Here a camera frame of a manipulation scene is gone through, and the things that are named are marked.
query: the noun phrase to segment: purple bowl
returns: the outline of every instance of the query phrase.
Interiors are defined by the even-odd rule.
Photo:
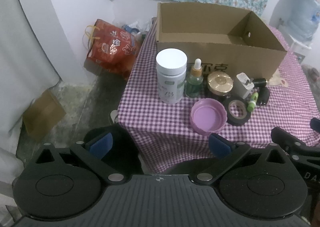
[[[209,136],[219,132],[227,122],[227,112],[224,106],[215,99],[197,101],[190,113],[190,123],[200,135]]]

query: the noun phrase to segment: checkered tablecloth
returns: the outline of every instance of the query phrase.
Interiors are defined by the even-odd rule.
[[[271,28],[289,50],[282,34]],[[307,79],[293,53],[279,67],[288,88],[270,86],[270,100],[256,108],[245,125],[226,124],[220,135],[227,140],[244,141],[254,148],[271,142],[271,130],[279,126],[307,145],[319,143],[320,134],[310,129],[312,117],[319,117]],[[131,134],[147,167],[155,173],[179,162],[212,157],[208,137],[193,131],[189,114],[199,98],[184,97],[174,105],[160,101],[156,76],[156,26],[147,35],[122,96],[119,123]]]

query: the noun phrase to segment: cardboard piece on floor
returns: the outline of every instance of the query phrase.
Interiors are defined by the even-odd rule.
[[[180,49],[190,67],[200,58],[204,74],[244,72],[269,80],[287,54],[254,12],[217,4],[159,3],[156,38],[158,52]]]
[[[22,115],[29,136],[40,141],[64,116],[55,96],[46,90]]]

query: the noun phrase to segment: white charger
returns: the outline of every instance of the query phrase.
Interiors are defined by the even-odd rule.
[[[252,79],[249,79],[249,77],[244,72],[239,73],[233,82],[234,93],[242,99],[247,98],[253,88],[254,84],[252,82]]]

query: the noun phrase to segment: green marker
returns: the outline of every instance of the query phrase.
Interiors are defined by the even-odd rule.
[[[259,95],[259,94],[258,94],[257,92],[254,92],[254,93],[252,94],[251,99],[250,99],[249,104],[248,104],[248,108],[247,108],[247,110],[248,110],[249,112],[254,111],[254,108],[255,108],[256,103],[257,103],[258,95]]]

